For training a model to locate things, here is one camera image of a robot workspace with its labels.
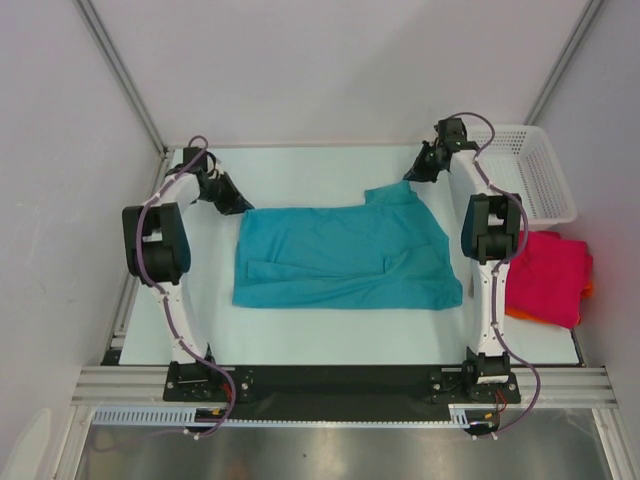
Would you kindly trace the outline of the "teal t shirt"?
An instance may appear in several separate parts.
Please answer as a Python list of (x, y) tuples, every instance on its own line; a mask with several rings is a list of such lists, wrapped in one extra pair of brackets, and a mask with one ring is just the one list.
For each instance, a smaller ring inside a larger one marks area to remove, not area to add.
[(406, 181), (367, 190), (361, 205), (246, 212), (234, 305), (261, 309), (461, 306), (450, 241)]

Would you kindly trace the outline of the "white plastic perforated basket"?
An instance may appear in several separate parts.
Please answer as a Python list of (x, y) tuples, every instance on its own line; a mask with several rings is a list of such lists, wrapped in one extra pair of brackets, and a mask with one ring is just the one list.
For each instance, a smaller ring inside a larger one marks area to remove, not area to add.
[(479, 164), (495, 187), (520, 196), (531, 230), (546, 230), (577, 218), (577, 209), (546, 132), (507, 124), (472, 125), (467, 138), (486, 149)]

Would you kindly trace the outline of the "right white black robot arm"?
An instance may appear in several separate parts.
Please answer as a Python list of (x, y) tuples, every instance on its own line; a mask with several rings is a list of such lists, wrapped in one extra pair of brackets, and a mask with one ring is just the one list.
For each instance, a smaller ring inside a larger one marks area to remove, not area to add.
[(511, 362), (515, 354), (504, 334), (507, 276), (511, 262), (528, 239), (528, 218), (521, 198), (498, 187), (484, 171), (480, 156), (496, 137), (495, 127), (477, 113), (459, 112), (439, 120), (436, 137), (424, 140), (403, 179), (434, 183), (448, 172), (467, 196), (460, 233), (469, 259), (473, 287), (474, 332), (458, 378), (449, 386), (444, 374), (432, 381), (436, 403), (517, 404), (521, 394)]

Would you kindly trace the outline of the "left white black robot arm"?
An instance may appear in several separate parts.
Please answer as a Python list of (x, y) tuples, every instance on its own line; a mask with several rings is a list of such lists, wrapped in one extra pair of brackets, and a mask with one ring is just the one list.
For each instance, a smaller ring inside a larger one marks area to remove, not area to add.
[(167, 402), (235, 400), (235, 384), (216, 364), (200, 332), (187, 287), (192, 254), (182, 215), (197, 202), (214, 205), (224, 215), (243, 214), (253, 205), (197, 136), (183, 149), (150, 199), (122, 211), (129, 273), (153, 292), (164, 314), (171, 341), (163, 399)]

